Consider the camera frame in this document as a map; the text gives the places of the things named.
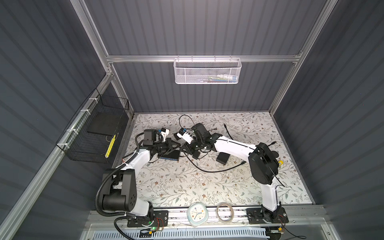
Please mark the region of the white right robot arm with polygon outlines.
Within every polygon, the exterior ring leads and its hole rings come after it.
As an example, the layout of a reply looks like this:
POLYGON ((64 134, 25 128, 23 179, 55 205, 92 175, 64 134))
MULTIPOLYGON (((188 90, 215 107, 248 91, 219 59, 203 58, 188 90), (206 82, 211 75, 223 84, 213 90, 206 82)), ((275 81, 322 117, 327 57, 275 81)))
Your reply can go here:
POLYGON ((279 154, 271 151, 265 143, 251 145, 227 138, 219 133, 211 134, 203 124, 198 123, 191 128, 181 128, 174 134, 177 140, 184 140, 183 152, 193 155, 202 150, 228 154, 242 159, 249 164, 252 177, 261 185, 261 215, 269 222, 279 215, 282 209, 277 197, 277 186, 280 183, 277 175, 279 154))

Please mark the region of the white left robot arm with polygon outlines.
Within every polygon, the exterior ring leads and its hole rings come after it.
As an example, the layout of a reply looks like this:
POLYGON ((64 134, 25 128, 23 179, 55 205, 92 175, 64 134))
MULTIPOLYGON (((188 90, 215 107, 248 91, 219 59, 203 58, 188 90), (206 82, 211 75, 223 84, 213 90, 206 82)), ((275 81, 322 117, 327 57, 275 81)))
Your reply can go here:
POLYGON ((116 168, 108 169, 95 197, 95 209, 104 217, 133 217, 142 224, 154 221, 154 207, 138 197, 136 176, 153 156, 175 153, 180 144, 168 137, 170 130, 148 129, 135 136, 136 148, 116 168))

